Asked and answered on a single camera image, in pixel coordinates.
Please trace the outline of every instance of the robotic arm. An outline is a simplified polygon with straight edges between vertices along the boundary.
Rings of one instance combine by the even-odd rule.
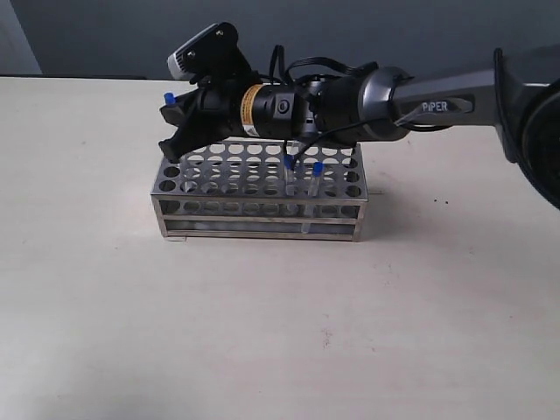
[[[486,125],[496,128],[507,160],[560,209],[560,45],[507,58],[497,49],[485,65],[420,78],[394,66],[351,67],[324,57],[285,67],[280,45],[269,74],[262,75],[245,60],[237,40],[231,24],[213,24],[169,57],[174,79],[198,84],[190,93],[167,95],[160,109],[178,127],[159,143],[170,161],[228,137],[348,148],[400,140],[411,131]],[[294,79],[291,70],[304,66],[339,75]]]

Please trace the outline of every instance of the table surface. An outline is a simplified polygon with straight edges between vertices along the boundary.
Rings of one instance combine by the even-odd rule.
[[[0,418],[560,417],[560,214],[493,129],[364,144],[362,242],[168,242],[185,86],[0,79]]]

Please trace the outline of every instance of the white table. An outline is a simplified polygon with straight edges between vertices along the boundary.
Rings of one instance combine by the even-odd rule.
[[[360,243],[167,242],[186,86],[0,79],[0,418],[560,418],[560,213],[493,129],[364,144]]]

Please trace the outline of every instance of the test tube rack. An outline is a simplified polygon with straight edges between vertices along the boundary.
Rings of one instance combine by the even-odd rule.
[[[324,163],[318,195],[307,196],[314,162]],[[358,241],[368,189],[360,146],[311,147],[287,195],[282,142],[227,140],[163,159],[151,199],[164,238],[188,236]],[[304,217],[305,206],[314,214]],[[311,223],[309,233],[302,224]]]

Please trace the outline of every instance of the gray wall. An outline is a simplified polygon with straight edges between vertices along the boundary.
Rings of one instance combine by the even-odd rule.
[[[0,75],[40,73],[10,1],[0,0]]]
[[[46,74],[167,79],[165,59],[207,25],[227,20],[254,67],[275,43],[288,61],[326,55],[377,60],[423,74],[560,42],[557,0],[12,0]]]

